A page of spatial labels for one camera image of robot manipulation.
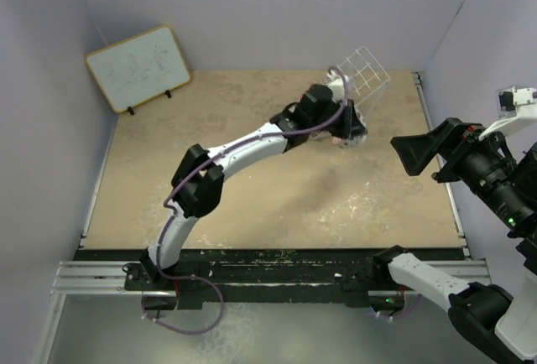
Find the white wire dish rack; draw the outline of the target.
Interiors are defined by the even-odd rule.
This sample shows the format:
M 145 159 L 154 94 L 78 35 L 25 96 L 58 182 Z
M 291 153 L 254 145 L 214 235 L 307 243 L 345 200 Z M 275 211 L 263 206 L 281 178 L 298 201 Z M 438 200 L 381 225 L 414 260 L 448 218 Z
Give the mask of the white wire dish rack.
M 352 94 L 349 98 L 354 101 L 366 121 L 366 116 L 373 110 L 390 82 L 389 74 L 365 46 L 355 49 L 338 67 L 350 86 Z M 334 137 L 326 130 L 310 135 L 310 140 L 320 141 L 324 138 Z

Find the red patterned bowl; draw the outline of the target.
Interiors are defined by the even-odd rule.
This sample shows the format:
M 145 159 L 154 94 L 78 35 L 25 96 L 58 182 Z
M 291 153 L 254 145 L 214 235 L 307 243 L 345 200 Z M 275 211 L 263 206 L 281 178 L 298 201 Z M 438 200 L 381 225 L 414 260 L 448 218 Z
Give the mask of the red patterned bowl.
M 354 148 L 362 145 L 365 142 L 368 136 L 366 121 L 359 109 L 356 109 L 355 113 L 359 121 L 357 134 L 352 135 L 350 138 L 333 138 L 331 140 L 332 145 L 338 146 L 340 148 Z

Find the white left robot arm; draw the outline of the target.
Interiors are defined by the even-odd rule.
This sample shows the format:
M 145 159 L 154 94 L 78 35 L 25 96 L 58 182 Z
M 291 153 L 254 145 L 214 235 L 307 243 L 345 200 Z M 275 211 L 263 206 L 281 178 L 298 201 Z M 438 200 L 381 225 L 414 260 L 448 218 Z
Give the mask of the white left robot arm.
M 341 147 L 357 147 L 366 140 L 366 123 L 350 97 L 346 77 L 311 85 L 299 101 L 242 138 L 214 148 L 191 146 L 164 200 L 169 218 L 140 258 L 143 281 L 154 290 L 169 287 L 187 237 L 217 208 L 225 182 L 252 164 L 299 147 L 314 133 L 328 133 Z

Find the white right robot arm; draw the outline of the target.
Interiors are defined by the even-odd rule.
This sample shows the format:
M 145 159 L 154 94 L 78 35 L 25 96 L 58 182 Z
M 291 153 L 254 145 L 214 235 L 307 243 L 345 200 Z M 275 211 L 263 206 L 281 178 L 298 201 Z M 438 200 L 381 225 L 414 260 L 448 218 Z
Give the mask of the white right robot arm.
M 443 159 L 432 174 L 439 184 L 461 182 L 506 227 L 514 259 L 486 252 L 490 280 L 465 280 L 393 246 L 374 259 L 374 283 L 414 290 L 444 310 L 456 332 L 496 363 L 536 361 L 536 147 L 516 159 L 508 131 L 447 118 L 420 135 L 399 136 L 391 145 L 409 176 Z

